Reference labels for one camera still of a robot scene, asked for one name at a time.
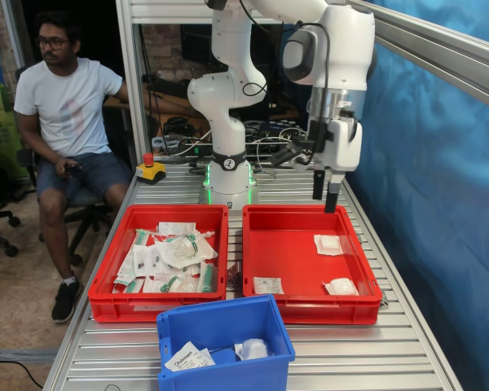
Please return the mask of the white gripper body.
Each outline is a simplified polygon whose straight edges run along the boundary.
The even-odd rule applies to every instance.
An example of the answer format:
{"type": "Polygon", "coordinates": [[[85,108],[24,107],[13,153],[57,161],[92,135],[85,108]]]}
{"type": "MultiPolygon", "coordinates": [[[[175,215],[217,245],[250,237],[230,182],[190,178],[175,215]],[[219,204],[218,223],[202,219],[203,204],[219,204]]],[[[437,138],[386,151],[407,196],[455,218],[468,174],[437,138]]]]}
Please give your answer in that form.
{"type": "Polygon", "coordinates": [[[317,165],[334,172],[355,171],[362,147],[363,128],[355,118],[333,119],[327,124],[324,150],[315,153],[317,165]]]}

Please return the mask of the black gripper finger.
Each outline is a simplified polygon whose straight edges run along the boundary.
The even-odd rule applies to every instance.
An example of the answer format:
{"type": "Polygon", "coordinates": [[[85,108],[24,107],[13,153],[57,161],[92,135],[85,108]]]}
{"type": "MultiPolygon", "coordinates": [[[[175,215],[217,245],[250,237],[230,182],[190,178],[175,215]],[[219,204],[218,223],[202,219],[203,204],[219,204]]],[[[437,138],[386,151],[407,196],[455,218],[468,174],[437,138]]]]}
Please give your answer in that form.
{"type": "Polygon", "coordinates": [[[337,207],[337,200],[341,190],[341,183],[343,180],[343,173],[331,172],[331,178],[327,186],[325,212],[335,213],[337,207]]]}
{"type": "Polygon", "coordinates": [[[324,191],[325,171],[321,169],[315,169],[313,171],[313,194],[314,200],[322,200],[324,191]]]}

